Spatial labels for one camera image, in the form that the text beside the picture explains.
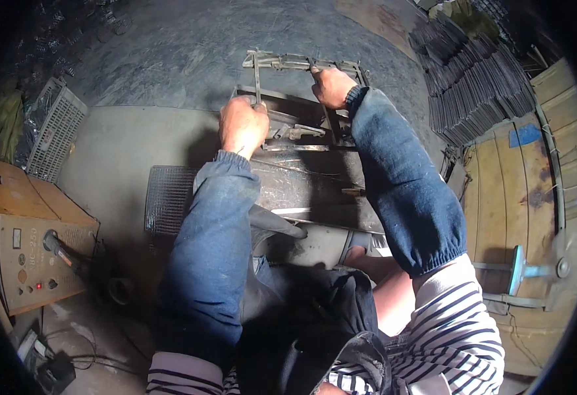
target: metal bracket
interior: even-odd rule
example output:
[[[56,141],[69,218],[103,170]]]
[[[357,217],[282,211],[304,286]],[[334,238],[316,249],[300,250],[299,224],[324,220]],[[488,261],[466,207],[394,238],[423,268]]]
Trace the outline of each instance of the metal bracket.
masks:
[[[553,290],[548,292],[545,299],[537,298],[519,298],[516,293],[519,290],[521,282],[526,278],[531,277],[557,277],[562,279],[569,274],[569,262],[562,257],[555,267],[550,265],[528,265],[525,261],[525,253],[523,246],[517,245],[514,248],[514,258],[512,265],[507,264],[484,264],[473,262],[473,267],[482,270],[506,271],[510,272],[510,285],[508,292],[503,294],[482,293],[482,298],[489,301],[510,304],[513,306],[528,307],[528,308],[545,308],[545,311],[552,309],[553,298],[556,296]]]

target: cuff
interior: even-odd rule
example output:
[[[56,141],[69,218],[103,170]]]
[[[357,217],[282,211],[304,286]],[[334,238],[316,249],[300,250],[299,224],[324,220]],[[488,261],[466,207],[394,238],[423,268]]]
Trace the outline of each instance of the cuff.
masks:
[[[453,259],[445,268],[435,272],[433,276],[421,285],[415,296],[416,309],[434,300],[435,297],[450,288],[466,282],[474,282],[479,287],[477,276],[475,275],[475,268],[473,264],[470,263],[470,258],[467,253]]]
[[[345,98],[345,106],[348,108],[350,119],[354,118],[354,115],[356,114],[358,107],[363,102],[363,98],[365,97],[365,94],[367,94],[367,91],[369,91],[369,87],[355,85],[348,92],[348,95]]]
[[[251,163],[247,161],[247,158],[240,156],[235,152],[219,150],[214,157],[214,162],[226,162],[229,164],[236,165],[240,169],[245,169],[251,171]]]

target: hand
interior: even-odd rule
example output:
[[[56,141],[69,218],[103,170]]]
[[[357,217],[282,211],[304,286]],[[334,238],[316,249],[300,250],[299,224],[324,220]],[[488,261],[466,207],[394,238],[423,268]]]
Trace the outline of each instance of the hand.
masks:
[[[218,124],[222,149],[235,152],[249,160],[269,132],[266,104],[261,102],[251,108],[249,98],[234,97],[220,109]]]
[[[324,106],[332,110],[346,109],[345,98],[358,83],[339,69],[310,69],[317,83],[312,86],[312,93]]]

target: stacked wire mesh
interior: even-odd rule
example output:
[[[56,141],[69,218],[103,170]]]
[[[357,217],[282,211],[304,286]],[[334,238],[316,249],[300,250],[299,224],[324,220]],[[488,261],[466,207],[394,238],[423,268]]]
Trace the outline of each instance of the stacked wire mesh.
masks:
[[[410,34],[429,91],[431,129],[463,146],[536,103],[518,61],[505,45],[468,37],[443,14]]]

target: plastic crate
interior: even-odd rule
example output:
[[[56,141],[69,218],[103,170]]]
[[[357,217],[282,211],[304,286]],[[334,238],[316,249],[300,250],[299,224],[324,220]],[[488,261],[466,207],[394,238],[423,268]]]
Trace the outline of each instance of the plastic crate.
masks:
[[[88,107],[64,83],[53,77],[40,96],[54,91],[60,92],[40,128],[40,135],[29,156],[25,172],[55,184]]]

